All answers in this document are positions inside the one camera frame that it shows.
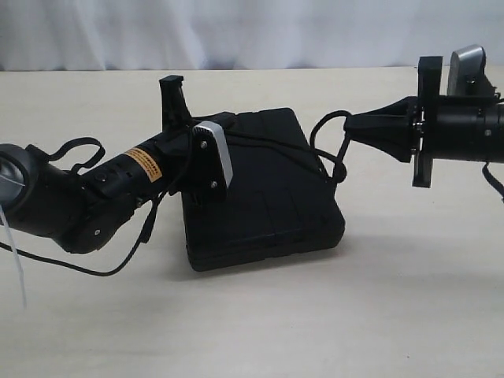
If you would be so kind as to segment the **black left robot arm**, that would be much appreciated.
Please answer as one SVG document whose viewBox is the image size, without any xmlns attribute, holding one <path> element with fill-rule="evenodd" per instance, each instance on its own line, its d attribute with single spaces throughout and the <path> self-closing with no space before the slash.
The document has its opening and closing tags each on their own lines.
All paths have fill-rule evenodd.
<svg viewBox="0 0 504 378">
<path fill-rule="evenodd" d="M 83 137 L 55 153 L 38 147 L 1 146 L 1 204 L 13 229 L 52 239 L 71 254 L 104 247 L 117 230 L 147 202 L 186 192 L 221 201 L 233 177 L 225 130 L 234 113 L 193 117 L 182 91 L 183 77 L 159 82 L 162 130 L 131 149 L 106 160 L 97 152 L 68 170 L 55 162 L 78 146 L 93 145 Z"/>
</svg>

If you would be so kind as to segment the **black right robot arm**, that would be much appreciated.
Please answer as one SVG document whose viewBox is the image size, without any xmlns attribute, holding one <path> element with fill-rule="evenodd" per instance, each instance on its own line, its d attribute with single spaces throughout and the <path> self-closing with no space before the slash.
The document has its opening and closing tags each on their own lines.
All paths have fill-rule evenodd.
<svg viewBox="0 0 504 378">
<path fill-rule="evenodd" d="M 423 56 L 417 66 L 417 95 L 381 109 L 350 116 L 350 140 L 413 163 L 414 187 L 429 188 L 436 159 L 503 161 L 503 100 L 485 75 L 485 60 L 463 72 L 451 64 L 446 94 L 440 84 L 443 59 Z"/>
</svg>

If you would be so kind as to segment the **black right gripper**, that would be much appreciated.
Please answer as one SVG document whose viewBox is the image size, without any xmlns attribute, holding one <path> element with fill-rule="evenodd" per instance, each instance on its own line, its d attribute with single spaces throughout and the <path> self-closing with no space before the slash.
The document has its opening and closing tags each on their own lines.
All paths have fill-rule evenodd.
<svg viewBox="0 0 504 378">
<path fill-rule="evenodd" d="M 355 113 L 344 124 L 352 141 L 374 147 L 397 161 L 410 162 L 412 142 L 407 126 L 417 104 L 413 122 L 417 139 L 413 154 L 414 187 L 431 187 L 434 162 L 432 137 L 439 108 L 442 67 L 442 56 L 420 57 L 417 67 L 417 97 L 406 96 L 379 109 Z"/>
</svg>

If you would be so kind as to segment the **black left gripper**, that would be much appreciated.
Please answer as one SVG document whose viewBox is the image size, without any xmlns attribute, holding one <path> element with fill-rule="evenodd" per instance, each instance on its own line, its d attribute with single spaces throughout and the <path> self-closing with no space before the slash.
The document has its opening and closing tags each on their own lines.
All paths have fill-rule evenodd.
<svg viewBox="0 0 504 378">
<path fill-rule="evenodd" d="M 159 79 L 161 90 L 161 123 L 164 140 L 159 142 L 163 164 L 170 168 L 167 192 L 170 195 L 185 193 L 194 201 L 205 201 L 198 193 L 191 175 L 193 135 L 196 124 L 205 120 L 219 124 L 224 133 L 228 129 L 228 113 L 192 116 L 183 94 L 183 77 L 168 75 Z"/>
</svg>

